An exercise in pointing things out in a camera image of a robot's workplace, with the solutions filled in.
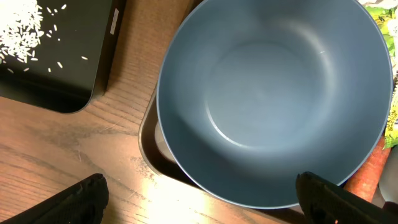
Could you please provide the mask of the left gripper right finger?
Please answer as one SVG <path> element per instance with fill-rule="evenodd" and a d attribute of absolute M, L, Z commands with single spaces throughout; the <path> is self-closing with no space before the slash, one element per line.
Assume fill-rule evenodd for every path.
<path fill-rule="evenodd" d="M 309 223 L 397 224 L 396 203 L 380 208 L 312 172 L 299 174 L 295 187 Z"/>

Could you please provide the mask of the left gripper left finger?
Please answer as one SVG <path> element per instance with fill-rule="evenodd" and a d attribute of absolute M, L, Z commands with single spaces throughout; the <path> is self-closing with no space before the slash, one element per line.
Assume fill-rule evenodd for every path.
<path fill-rule="evenodd" d="M 3 224 L 100 224 L 109 202 L 103 174 L 93 174 Z"/>

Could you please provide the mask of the pile of white rice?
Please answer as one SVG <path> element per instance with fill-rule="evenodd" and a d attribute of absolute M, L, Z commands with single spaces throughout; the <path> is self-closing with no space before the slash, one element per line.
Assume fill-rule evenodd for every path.
<path fill-rule="evenodd" d="M 87 56 L 90 1 L 1 1 L 1 75 L 63 75 Z"/>

